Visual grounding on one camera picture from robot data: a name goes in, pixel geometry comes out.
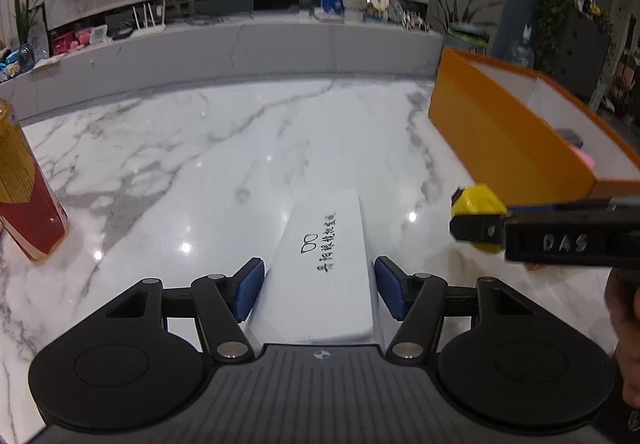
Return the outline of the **person right hand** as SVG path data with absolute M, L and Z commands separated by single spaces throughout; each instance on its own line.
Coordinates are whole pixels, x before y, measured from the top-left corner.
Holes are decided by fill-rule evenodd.
M 631 271 L 613 269 L 605 287 L 605 303 L 618 342 L 615 358 L 623 378 L 623 399 L 639 407 L 639 283 Z

